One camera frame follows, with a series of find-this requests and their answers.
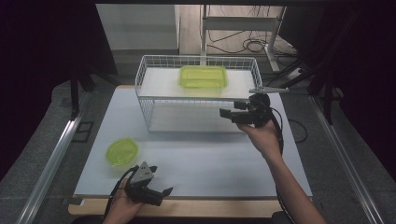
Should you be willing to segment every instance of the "wire basket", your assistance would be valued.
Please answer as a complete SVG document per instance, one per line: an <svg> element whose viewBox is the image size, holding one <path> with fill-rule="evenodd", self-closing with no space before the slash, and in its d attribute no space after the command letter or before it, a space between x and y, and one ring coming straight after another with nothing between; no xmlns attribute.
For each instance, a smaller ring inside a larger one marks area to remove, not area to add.
<svg viewBox="0 0 396 224"><path fill-rule="evenodd" d="M224 66L229 86L223 90L185 90L178 86L184 65ZM248 90L262 85L254 58L145 55L135 78L135 90L150 132L239 133L219 108L233 109L246 101Z"/></svg>

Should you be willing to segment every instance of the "white table surface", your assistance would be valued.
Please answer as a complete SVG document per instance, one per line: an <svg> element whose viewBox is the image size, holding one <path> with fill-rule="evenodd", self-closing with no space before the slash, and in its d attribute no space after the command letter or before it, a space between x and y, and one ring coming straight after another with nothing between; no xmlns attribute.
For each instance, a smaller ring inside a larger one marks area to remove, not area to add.
<svg viewBox="0 0 396 224"><path fill-rule="evenodd" d="M283 118L284 160L308 196L312 196L279 94L269 94ZM139 145L136 160L114 168L107 148L123 137ZM118 87L108 106L75 190L77 196L107 196L129 167L147 161L158 166L150 189L174 187L171 197L268 198L276 196L269 168L244 133L149 133L135 90Z"/></svg>

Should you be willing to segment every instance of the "wooden board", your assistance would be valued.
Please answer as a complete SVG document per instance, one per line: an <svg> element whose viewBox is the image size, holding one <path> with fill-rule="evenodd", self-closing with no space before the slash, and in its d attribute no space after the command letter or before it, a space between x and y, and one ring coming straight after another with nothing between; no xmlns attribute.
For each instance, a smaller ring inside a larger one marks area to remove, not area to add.
<svg viewBox="0 0 396 224"><path fill-rule="evenodd" d="M82 205L69 205L69 213L77 216L102 215L107 199L85 199ZM146 204L139 217L271 217L280 211L277 200L213 201L163 200L160 207Z"/></svg>

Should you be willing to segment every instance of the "gray floor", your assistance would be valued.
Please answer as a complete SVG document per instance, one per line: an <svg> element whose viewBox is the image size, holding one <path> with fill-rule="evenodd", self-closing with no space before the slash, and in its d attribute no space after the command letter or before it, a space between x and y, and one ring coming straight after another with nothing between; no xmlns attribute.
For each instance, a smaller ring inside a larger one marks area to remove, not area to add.
<svg viewBox="0 0 396 224"><path fill-rule="evenodd" d="M114 51L114 58L119 75L114 77L123 84L134 84L134 75L145 54L178 54L176 50L122 50ZM255 55L262 73L271 73L264 55ZM290 63L292 59L283 59ZM85 137L86 142L73 142L67 149L62 164L49 188L44 202L38 210L34 223L70 223L76 217L67 211L70 197L74 193L79 175L91 146L99 130L106 108L111 100L114 86L101 78L92 76L96 89L92 93L83 122L92 124L89 136L76 134L75 139ZM287 80L282 77L276 83ZM313 201L329 223L370 223L360 201L351 187L349 180L332 148L331 142L318 120L315 108L306 93L309 80L290 88L290 93L282 95L282 101L288 119L301 122L308 130L307 139L297 144L302 158L308 182L313 191ZM14 223L35 186L52 150L55 148L64 126L70 119L70 89L64 83L54 89L52 103L46 116L40 123L29 144L0 182L0 223ZM337 102L332 105L333 127L340 140L376 202L384 223L396 223L396 184L390 178L375 154L364 143L356 130L350 125ZM295 122L290 122L296 140L304 138L304 129ZM169 219L144 219L142 223L170 223ZM202 219L182 219L178 223L199 223ZM248 223L247 220L236 220ZM267 223L266 219L249 220L249 223Z"/></svg>

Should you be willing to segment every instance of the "lime green bowl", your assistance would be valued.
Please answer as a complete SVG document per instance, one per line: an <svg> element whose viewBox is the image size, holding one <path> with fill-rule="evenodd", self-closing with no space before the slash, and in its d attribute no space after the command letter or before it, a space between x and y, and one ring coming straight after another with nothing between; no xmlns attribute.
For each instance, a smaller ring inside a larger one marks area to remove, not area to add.
<svg viewBox="0 0 396 224"><path fill-rule="evenodd" d="M178 84L185 89L220 90L228 86L224 66L185 65L180 68Z"/></svg>
<svg viewBox="0 0 396 224"><path fill-rule="evenodd" d="M106 159L113 166L122 166L134 160L139 151L137 143L131 138L121 138L108 147Z"/></svg>

